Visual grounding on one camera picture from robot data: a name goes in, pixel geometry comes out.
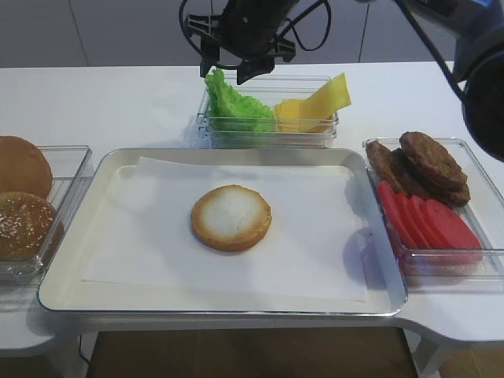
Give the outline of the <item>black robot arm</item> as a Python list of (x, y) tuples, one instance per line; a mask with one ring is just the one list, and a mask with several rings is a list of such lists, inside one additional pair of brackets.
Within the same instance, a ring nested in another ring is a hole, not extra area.
[[(185, 12), (180, 3), (178, 21), (184, 38), (198, 53), (200, 75), (220, 68), (221, 51), (240, 62), (231, 69), (239, 84), (270, 73), (276, 58), (290, 62), (300, 42), (285, 38), (288, 32), (327, 1), (315, 1), (290, 19), (295, 1), (230, 1), (220, 14)], [(461, 103), (465, 126), (488, 155), (503, 159), (503, 3), (501, 1), (398, 1), (397, 7), (425, 45)], [(442, 54), (418, 24), (422, 17), (450, 31), (456, 38), (454, 64)]]

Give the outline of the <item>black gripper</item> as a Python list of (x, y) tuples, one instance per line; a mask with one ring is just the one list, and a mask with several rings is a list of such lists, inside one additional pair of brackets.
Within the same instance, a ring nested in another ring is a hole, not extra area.
[(196, 47), (202, 55), (200, 77), (208, 75), (222, 50), (243, 60), (236, 70), (238, 85), (269, 74), (274, 69), (273, 58), (291, 61), (295, 44), (281, 37), (279, 28), (295, 5), (295, 1), (282, 0), (229, 1), (220, 14), (187, 15), (186, 37), (200, 38)]

